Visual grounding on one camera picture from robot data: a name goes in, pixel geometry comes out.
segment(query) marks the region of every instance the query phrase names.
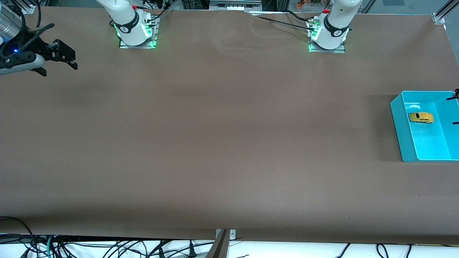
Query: brown table surface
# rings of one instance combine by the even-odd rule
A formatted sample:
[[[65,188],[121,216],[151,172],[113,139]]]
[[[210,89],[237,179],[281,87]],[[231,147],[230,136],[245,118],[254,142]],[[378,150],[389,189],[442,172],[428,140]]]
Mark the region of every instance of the brown table surface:
[[[43,8],[79,70],[0,78],[0,214],[41,234],[459,243],[458,165],[403,163],[389,108],[458,86],[430,16],[357,15],[346,54],[241,11],[173,11],[154,50],[119,49],[109,20]]]

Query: green cable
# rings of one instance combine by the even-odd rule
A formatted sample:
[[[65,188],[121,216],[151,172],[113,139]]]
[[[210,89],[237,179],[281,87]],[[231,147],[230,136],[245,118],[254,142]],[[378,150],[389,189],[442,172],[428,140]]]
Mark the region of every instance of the green cable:
[[[46,254],[48,255],[48,257],[51,256],[51,253],[50,253],[51,238],[53,238],[53,236],[50,236],[48,238],[48,243],[46,244]]]

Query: black connector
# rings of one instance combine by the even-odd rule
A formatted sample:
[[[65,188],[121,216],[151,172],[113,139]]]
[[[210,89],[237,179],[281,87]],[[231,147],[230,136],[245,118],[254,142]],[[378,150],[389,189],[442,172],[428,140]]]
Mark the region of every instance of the black connector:
[[[28,255],[28,252],[30,251],[30,249],[27,249],[22,255],[21,255],[21,258],[27,258],[27,255]]]
[[[162,250],[162,247],[159,248],[159,258],[166,258],[166,257],[164,256],[164,252],[163,252],[163,250]]]
[[[190,240],[190,255],[188,257],[195,258],[196,256],[198,255],[195,252],[195,247],[193,246],[193,242],[191,242]]]

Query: toy car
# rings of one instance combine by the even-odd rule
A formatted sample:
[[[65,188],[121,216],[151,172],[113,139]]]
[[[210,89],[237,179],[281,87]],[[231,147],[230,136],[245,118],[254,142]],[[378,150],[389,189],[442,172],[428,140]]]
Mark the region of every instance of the toy car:
[[[418,123],[433,123],[435,121],[432,113],[427,112],[413,112],[409,115],[409,119]]]

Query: transparent cylinder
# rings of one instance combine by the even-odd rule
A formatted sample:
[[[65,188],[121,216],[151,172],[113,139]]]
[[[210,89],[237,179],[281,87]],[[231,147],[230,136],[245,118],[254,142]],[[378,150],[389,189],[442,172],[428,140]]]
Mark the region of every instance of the transparent cylinder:
[[[21,30],[22,20],[3,3],[0,5],[0,37],[9,41]]]

